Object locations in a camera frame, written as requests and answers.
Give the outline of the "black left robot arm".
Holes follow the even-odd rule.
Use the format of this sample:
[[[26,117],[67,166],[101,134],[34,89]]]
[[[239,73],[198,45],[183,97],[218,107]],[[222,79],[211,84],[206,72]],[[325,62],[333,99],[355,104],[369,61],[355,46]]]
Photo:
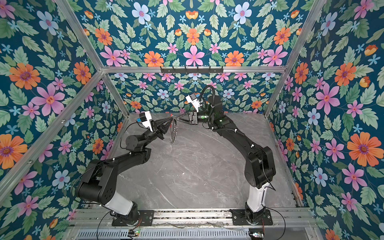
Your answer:
[[[117,191],[118,176],[150,159],[148,145],[156,139],[164,140],[164,134],[176,126],[176,117],[160,120],[140,118],[140,125],[146,128],[141,135],[130,135],[125,140],[127,154],[107,160],[93,160],[83,173],[76,189],[76,196],[82,200],[97,203],[108,209],[112,216],[122,218],[133,225],[139,220],[137,203],[125,198]]]

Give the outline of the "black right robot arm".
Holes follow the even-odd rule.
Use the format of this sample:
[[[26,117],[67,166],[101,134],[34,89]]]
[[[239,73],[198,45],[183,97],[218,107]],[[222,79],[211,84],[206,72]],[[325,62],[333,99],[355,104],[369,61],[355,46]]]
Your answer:
[[[228,140],[245,158],[245,178],[250,185],[249,197],[246,202],[248,213],[259,213],[265,206],[267,189],[276,175],[273,152],[269,147],[262,147],[246,136],[223,111],[220,99],[213,96],[205,101],[195,94],[188,95],[186,101],[192,104],[194,111],[189,112],[190,125],[199,122],[207,123],[208,128]]]

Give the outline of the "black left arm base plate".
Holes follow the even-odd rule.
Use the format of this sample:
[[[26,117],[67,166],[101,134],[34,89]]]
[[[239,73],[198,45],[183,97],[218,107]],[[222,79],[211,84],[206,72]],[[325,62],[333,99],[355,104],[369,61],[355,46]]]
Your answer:
[[[128,215],[115,214],[112,222],[113,227],[148,227],[154,220],[153,210],[133,210]]]

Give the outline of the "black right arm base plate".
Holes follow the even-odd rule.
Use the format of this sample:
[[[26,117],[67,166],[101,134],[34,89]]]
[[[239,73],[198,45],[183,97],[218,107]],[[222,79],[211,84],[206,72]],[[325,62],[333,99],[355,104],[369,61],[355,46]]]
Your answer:
[[[272,226],[273,219],[269,210],[253,213],[251,210],[231,209],[233,225],[235,226]]]

